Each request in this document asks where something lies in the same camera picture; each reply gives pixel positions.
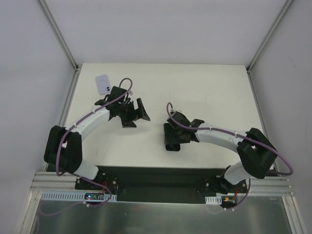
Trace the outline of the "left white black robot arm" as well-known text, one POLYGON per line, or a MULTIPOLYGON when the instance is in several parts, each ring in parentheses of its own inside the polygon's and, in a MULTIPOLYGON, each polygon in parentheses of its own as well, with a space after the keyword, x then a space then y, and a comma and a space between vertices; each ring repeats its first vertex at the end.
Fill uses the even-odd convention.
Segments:
POLYGON ((44 161, 55 166, 59 173, 68 172, 86 178, 86 184, 93 190, 104 183, 104 171, 83 159, 82 143, 100 125, 119 117, 124 128, 135 128, 135 121, 150 118, 142 100, 136 99, 137 108, 127 90, 114 86, 110 94, 95 103, 93 108, 71 126, 55 125, 49 133, 44 161))

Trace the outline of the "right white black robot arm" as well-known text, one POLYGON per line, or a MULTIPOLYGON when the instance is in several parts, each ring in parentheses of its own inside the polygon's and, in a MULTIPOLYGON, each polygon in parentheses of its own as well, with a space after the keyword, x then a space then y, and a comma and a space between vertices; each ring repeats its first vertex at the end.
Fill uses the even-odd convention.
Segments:
POLYGON ((227 194, 250 177, 264 179, 277 157, 275 148, 257 128, 235 133, 200 119, 189 121, 180 112, 171 115, 163 125, 167 151, 180 151, 181 144, 194 141, 214 144, 238 154, 238 163, 228 166, 220 176, 208 182, 214 192, 227 194))

